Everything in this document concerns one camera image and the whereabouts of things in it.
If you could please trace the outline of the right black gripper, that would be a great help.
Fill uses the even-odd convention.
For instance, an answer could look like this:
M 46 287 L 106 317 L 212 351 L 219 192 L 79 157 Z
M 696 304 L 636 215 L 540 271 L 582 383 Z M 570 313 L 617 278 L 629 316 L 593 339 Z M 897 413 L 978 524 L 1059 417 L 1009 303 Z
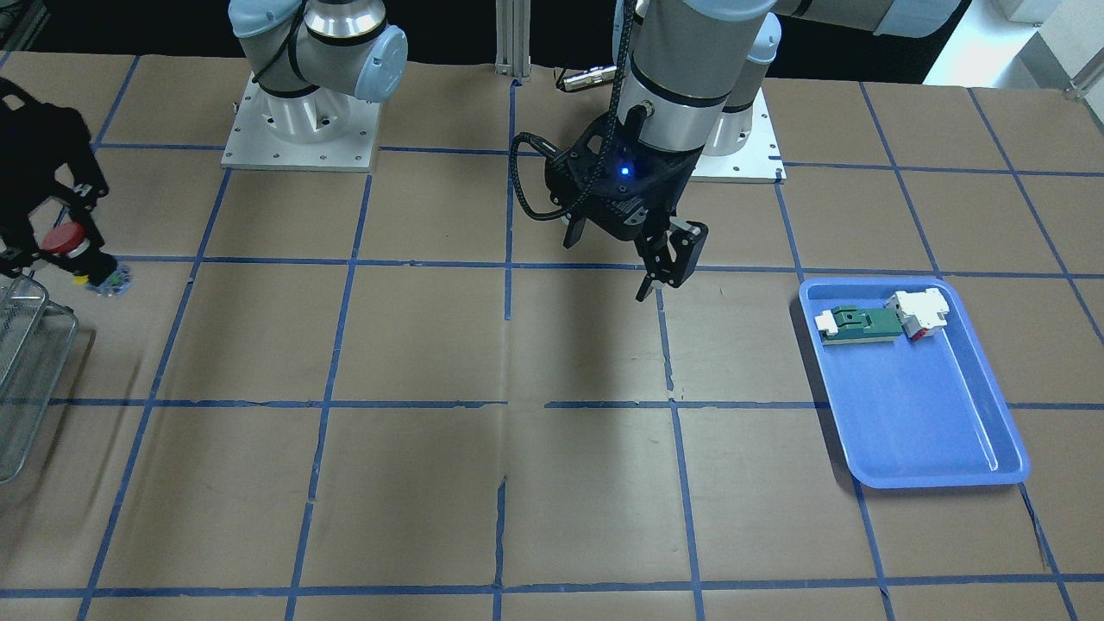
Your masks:
M 87 273 L 113 273 L 117 260 L 103 251 L 105 240 L 93 212 L 108 193 L 106 178 L 91 149 L 91 130 L 79 110 L 41 102 L 1 78 L 1 275 L 19 278 L 39 269 L 30 215 L 56 199 L 79 223 L 88 243 L 72 257 Z

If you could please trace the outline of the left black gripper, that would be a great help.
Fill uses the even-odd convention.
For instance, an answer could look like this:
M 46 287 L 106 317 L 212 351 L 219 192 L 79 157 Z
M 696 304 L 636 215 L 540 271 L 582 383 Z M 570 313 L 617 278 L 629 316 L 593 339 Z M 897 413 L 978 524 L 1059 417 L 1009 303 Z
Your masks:
M 643 302 L 657 286 L 682 286 L 705 248 L 707 225 L 677 215 L 701 152 L 664 152 L 618 127 L 602 159 L 590 144 L 603 130 L 603 122 L 592 122 L 567 149 L 543 144 L 549 199 L 564 211 L 565 250 L 582 240 L 587 223 L 616 240 L 637 242 L 645 265 L 637 291 Z

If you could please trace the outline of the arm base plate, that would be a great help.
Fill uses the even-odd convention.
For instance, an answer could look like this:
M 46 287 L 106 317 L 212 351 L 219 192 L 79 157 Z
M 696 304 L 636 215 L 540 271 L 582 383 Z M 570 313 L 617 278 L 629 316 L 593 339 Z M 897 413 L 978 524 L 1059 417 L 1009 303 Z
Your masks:
M 768 99 L 761 88 L 741 122 L 723 115 L 705 143 L 691 180 L 693 182 L 737 182 L 739 185 L 781 185 L 787 178 L 781 143 L 776 137 Z
M 381 110 L 381 103 L 328 88 L 280 98 L 246 78 L 221 165 L 254 172 L 370 173 Z

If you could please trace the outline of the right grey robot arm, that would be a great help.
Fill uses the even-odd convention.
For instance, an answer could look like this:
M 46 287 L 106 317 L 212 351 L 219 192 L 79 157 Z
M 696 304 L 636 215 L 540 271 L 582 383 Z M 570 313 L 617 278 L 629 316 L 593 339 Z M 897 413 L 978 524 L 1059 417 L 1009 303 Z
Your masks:
M 226 169 L 331 164 L 367 168 L 379 106 L 397 90 L 408 40 L 381 1 L 232 1 L 229 22 L 251 64 L 229 134 Z M 106 253 L 93 219 L 110 192 L 79 110 L 3 80 L 3 275 L 40 263 L 110 298 L 130 271 Z

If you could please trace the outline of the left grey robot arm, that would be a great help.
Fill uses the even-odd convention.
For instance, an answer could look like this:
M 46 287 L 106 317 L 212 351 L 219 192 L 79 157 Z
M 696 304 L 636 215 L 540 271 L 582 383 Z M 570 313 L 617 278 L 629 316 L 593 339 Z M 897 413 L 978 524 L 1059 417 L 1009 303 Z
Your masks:
M 702 154 L 737 151 L 737 130 L 781 45 L 778 15 L 924 38 L 956 10 L 954 1 L 623 1 L 611 107 L 567 148 L 522 131 L 545 160 L 551 212 L 520 204 L 537 221 L 565 219 L 564 248 L 587 223 L 631 242 L 645 275 L 637 299 L 693 275 L 704 223 L 677 204 Z

